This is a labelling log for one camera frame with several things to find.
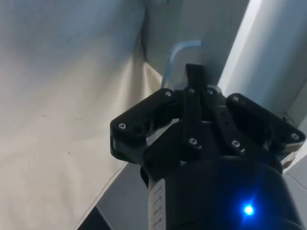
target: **white label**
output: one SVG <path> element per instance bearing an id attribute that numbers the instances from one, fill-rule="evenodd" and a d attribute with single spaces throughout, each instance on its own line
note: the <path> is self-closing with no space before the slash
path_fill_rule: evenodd
<path id="1" fill-rule="evenodd" d="M 160 180 L 149 193 L 149 230 L 166 230 L 165 180 Z"/>

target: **white wall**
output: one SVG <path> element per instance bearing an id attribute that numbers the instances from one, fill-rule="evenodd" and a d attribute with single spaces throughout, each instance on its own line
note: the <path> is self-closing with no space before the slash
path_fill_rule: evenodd
<path id="1" fill-rule="evenodd" d="M 148 63 L 163 75 L 169 50 L 175 43 L 201 39 L 202 47 L 177 55 L 171 77 L 182 79 L 186 63 L 204 64 L 209 83 L 217 84 L 248 0 L 169 0 L 162 5 L 154 2 L 147 0 L 148 18 L 143 33 Z"/>

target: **white panel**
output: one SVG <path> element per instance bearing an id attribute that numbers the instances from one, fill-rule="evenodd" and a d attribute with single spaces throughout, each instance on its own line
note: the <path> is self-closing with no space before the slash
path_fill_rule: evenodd
<path id="1" fill-rule="evenodd" d="M 97 206 L 115 230 L 148 229 L 148 191 L 140 166 L 128 164 Z"/>
<path id="2" fill-rule="evenodd" d="M 292 198 L 302 219 L 304 226 L 307 226 L 307 190 L 295 181 L 290 175 L 283 175 L 288 188 L 291 192 Z"/>
<path id="3" fill-rule="evenodd" d="M 307 156 L 302 158 L 294 167 L 287 171 L 298 183 L 307 189 Z"/>
<path id="4" fill-rule="evenodd" d="M 219 82 L 224 94 L 240 92 L 275 113 L 287 111 L 306 81 L 305 74 L 289 74 L 306 24 L 306 0 L 251 0 Z"/>
<path id="5" fill-rule="evenodd" d="M 304 119 L 307 115 L 307 83 L 305 83 L 300 94 L 295 99 L 294 103 L 288 111 L 288 115 L 294 120 L 294 122 L 300 125 L 300 129 L 307 133 L 307 119 L 304 122 Z"/>

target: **screw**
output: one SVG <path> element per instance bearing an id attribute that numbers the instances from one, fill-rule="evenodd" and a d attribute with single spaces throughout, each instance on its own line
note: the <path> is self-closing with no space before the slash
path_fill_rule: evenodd
<path id="1" fill-rule="evenodd" d="M 291 134 L 291 138 L 294 140 L 299 140 L 299 135 L 296 133 Z"/>
<path id="2" fill-rule="evenodd" d="M 118 125 L 118 127 L 121 128 L 121 129 L 125 129 L 126 128 L 126 124 L 125 123 L 120 123 Z"/>
<path id="3" fill-rule="evenodd" d="M 232 146 L 235 148 L 239 148 L 241 146 L 240 142 L 238 142 L 237 140 L 233 140 L 231 142 Z"/>
<path id="4" fill-rule="evenodd" d="M 233 99 L 235 102 L 239 101 L 239 98 L 238 98 L 237 96 L 234 96 L 232 99 Z"/>
<path id="5" fill-rule="evenodd" d="M 196 145 L 196 144 L 197 144 L 197 140 L 196 140 L 195 138 L 191 138 L 191 139 L 189 140 L 189 143 L 190 143 L 191 145 Z"/>

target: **white cloth backdrop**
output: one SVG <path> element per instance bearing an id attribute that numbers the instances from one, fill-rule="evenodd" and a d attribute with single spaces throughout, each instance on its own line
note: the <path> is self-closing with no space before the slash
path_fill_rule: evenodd
<path id="1" fill-rule="evenodd" d="M 77 229 L 124 163 L 109 122 L 159 87 L 142 0 L 0 0 L 0 229 Z"/>

